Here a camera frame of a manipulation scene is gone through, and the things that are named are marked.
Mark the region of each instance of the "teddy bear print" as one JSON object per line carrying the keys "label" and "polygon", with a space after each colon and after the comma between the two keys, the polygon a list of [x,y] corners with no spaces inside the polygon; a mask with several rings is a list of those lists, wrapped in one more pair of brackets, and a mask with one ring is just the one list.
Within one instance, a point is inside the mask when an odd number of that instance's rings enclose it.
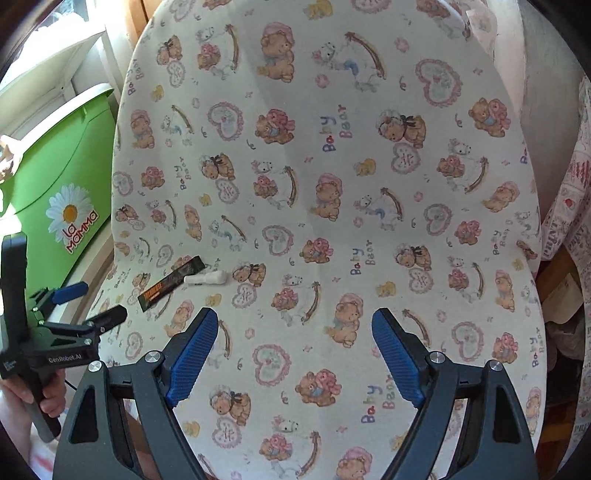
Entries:
{"label": "teddy bear print", "polygon": [[332,254],[333,249],[328,240],[324,238],[317,238],[314,241],[308,240],[300,252],[300,256],[304,258],[306,263],[316,262],[318,264],[329,262],[329,257]]}
{"label": "teddy bear print", "polygon": [[511,277],[504,270],[497,270],[495,274],[495,284],[499,296],[495,299],[497,305],[510,312],[515,311],[515,300],[513,297],[513,282]]}
{"label": "teddy bear print", "polygon": [[517,360],[517,350],[519,343],[515,341],[510,333],[503,333],[501,338],[496,338],[492,347],[492,357],[503,364],[512,364]]}
{"label": "teddy bear print", "polygon": [[459,187],[463,187],[464,193],[473,192],[484,181],[488,159],[472,157],[472,148],[456,138],[450,139],[448,150],[447,158],[439,160],[437,171],[445,177],[454,192]]}
{"label": "teddy bear print", "polygon": [[482,233],[480,223],[476,220],[462,222],[457,226],[454,236],[460,241],[460,244],[476,245],[478,237]]}
{"label": "teddy bear print", "polygon": [[241,426],[246,426],[246,421],[251,414],[251,398],[248,393],[236,393],[226,385],[218,385],[211,395],[209,395],[209,404],[223,416],[230,414]]}
{"label": "teddy bear print", "polygon": [[373,175],[376,170],[375,160],[373,158],[366,158],[364,161],[357,162],[353,165],[353,169],[358,177]]}
{"label": "teddy bear print", "polygon": [[294,36],[291,28],[280,22],[268,24],[261,38],[265,66],[257,67],[259,75],[290,83],[294,78]]}
{"label": "teddy bear print", "polygon": [[131,253],[129,245],[127,245],[123,242],[115,242],[115,246],[116,246],[117,250],[119,250],[125,257],[128,257],[129,254]]}
{"label": "teddy bear print", "polygon": [[230,181],[236,180],[234,175],[234,166],[230,158],[224,153],[220,153],[215,157],[208,157],[204,155],[201,157],[201,173],[208,179],[217,180],[223,177]]}
{"label": "teddy bear print", "polygon": [[331,17],[333,8],[330,0],[316,0],[316,3],[304,8],[304,13],[309,20],[316,20],[317,18]]}
{"label": "teddy bear print", "polygon": [[266,144],[277,142],[284,145],[293,140],[296,123],[287,118],[283,110],[272,108],[266,116],[259,115],[256,121],[255,136],[262,138]]}
{"label": "teddy bear print", "polygon": [[500,212],[503,208],[514,202],[519,196],[519,188],[514,181],[506,181],[497,187],[489,200],[483,200],[482,204],[491,212]]}
{"label": "teddy bear print", "polygon": [[527,260],[535,260],[538,258],[538,254],[535,253],[523,240],[517,240],[517,246],[521,248]]}
{"label": "teddy bear print", "polygon": [[357,339],[359,319],[363,316],[363,300],[355,293],[346,293],[335,308],[334,326],[324,332],[336,343],[351,348]]}
{"label": "teddy bear print", "polygon": [[277,309],[278,312],[284,310],[291,310],[297,306],[298,294],[292,288],[282,288],[279,293],[275,293],[271,306]]}
{"label": "teddy bear print", "polygon": [[247,280],[252,283],[255,287],[260,287],[262,285],[263,280],[265,280],[265,275],[267,274],[267,268],[264,263],[257,263],[257,264],[248,264],[238,267],[232,277],[234,280],[243,283]]}
{"label": "teddy bear print", "polygon": [[184,211],[185,220],[187,221],[187,229],[185,230],[185,233],[197,240],[197,242],[200,242],[203,234],[201,232],[201,222],[197,209],[187,204],[185,205]]}
{"label": "teddy bear print", "polygon": [[264,199],[274,197],[279,191],[277,188],[277,183],[266,175],[259,175],[256,181],[252,183],[252,186],[254,188],[255,195]]}
{"label": "teddy bear print", "polygon": [[232,0],[205,0],[203,2],[203,6],[213,10],[216,7],[221,7],[222,5],[227,5]]}
{"label": "teddy bear print", "polygon": [[274,433],[270,439],[264,439],[259,450],[267,460],[282,462],[293,454],[293,445],[281,433]]}
{"label": "teddy bear print", "polygon": [[230,24],[222,31],[216,32],[214,27],[199,30],[195,35],[200,45],[197,54],[199,70],[210,72],[221,80],[228,78],[238,68],[238,40],[236,31]]}
{"label": "teddy bear print", "polygon": [[527,403],[525,404],[525,419],[531,436],[535,435],[535,431],[538,428],[541,405],[542,391],[538,387],[534,387],[530,390]]}
{"label": "teddy bear print", "polygon": [[164,330],[166,331],[166,335],[172,338],[177,333],[181,333],[191,315],[193,315],[193,311],[195,307],[193,306],[193,302],[191,300],[185,300],[182,302],[181,305],[177,308],[174,312],[173,319],[170,321],[169,325],[164,325]]}
{"label": "teddy bear print", "polygon": [[158,167],[148,167],[142,172],[142,187],[154,190],[164,185],[164,172]]}
{"label": "teddy bear print", "polygon": [[336,375],[323,368],[316,375],[308,372],[295,386],[304,403],[315,403],[319,407],[328,407],[336,402],[336,395],[340,394],[342,385],[336,382]]}
{"label": "teddy bear print", "polygon": [[138,273],[134,277],[134,279],[131,281],[131,284],[135,288],[137,288],[141,293],[146,289],[149,281],[150,281],[150,274],[149,273]]}
{"label": "teddy bear print", "polygon": [[139,220],[139,216],[131,205],[127,203],[117,209],[115,220],[118,222],[127,222],[128,220]]}
{"label": "teddy bear print", "polygon": [[154,135],[146,110],[134,110],[130,125],[135,138],[134,148],[154,148]]}
{"label": "teddy bear print", "polygon": [[323,173],[316,185],[316,203],[310,212],[331,222],[339,217],[340,197],[343,194],[343,182],[332,173]]}
{"label": "teddy bear print", "polygon": [[156,63],[158,65],[168,65],[170,60],[180,60],[182,58],[181,42],[176,35],[173,35],[158,49]]}
{"label": "teddy bear print", "polygon": [[474,120],[478,130],[486,131],[491,137],[504,137],[511,120],[507,118],[507,107],[497,98],[487,102],[485,98],[478,100],[468,115]]}
{"label": "teddy bear print", "polygon": [[425,271],[430,271],[431,255],[429,254],[427,247],[424,245],[420,247],[411,247],[410,245],[402,244],[398,247],[396,263],[406,268],[411,268],[416,265],[423,268]]}
{"label": "teddy bear print", "polygon": [[197,66],[199,70],[209,70],[215,67],[222,59],[222,54],[217,45],[204,43],[201,45],[201,53],[197,54]]}
{"label": "teddy bear print", "polygon": [[417,0],[417,10],[431,18],[447,18],[450,12],[437,0]]}
{"label": "teddy bear print", "polygon": [[380,136],[391,142],[406,140],[414,148],[422,148],[427,136],[427,125],[420,115],[405,116],[396,110],[384,110],[375,123]]}
{"label": "teddy bear print", "polygon": [[335,480],[364,480],[371,469],[372,455],[361,447],[347,450],[336,468]]}

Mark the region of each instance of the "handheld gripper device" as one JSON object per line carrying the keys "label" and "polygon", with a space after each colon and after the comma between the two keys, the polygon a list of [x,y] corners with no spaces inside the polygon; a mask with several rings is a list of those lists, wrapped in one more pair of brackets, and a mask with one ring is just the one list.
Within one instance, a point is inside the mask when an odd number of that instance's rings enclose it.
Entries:
{"label": "handheld gripper device", "polygon": [[[458,365],[441,352],[429,352],[388,309],[374,314],[372,330],[400,394],[418,409],[382,480],[432,478],[458,398],[467,398],[467,411],[445,478],[537,480],[527,423],[501,363]],[[54,479],[144,478],[122,401],[133,398],[163,480],[219,480],[203,471],[173,413],[193,389],[217,331],[215,312],[204,308],[161,352],[148,352],[125,366],[107,368],[101,361],[92,362],[64,425]]]}

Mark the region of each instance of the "patterned fabric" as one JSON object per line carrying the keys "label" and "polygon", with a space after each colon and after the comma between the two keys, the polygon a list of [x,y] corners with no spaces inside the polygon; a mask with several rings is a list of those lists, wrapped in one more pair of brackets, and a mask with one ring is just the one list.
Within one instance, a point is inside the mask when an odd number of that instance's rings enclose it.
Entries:
{"label": "patterned fabric", "polygon": [[564,180],[554,199],[554,203],[542,224],[544,260],[551,260],[561,245],[564,244],[577,266],[583,290],[585,309],[585,356],[583,359],[582,380],[579,391],[579,403],[574,420],[570,444],[562,465],[581,441],[589,427],[591,412],[591,82],[583,77],[579,86],[579,115],[581,124],[579,136],[574,146],[573,156]]}
{"label": "patterned fabric", "polygon": [[[503,84],[454,8],[168,1],[126,90],[116,257],[91,314],[128,309],[101,354],[129,363],[217,311],[215,347],[175,410],[206,471],[380,478],[415,410],[372,338],[379,307],[454,361],[504,362],[537,443],[535,182]],[[230,280],[141,313],[137,296],[194,255]]]}

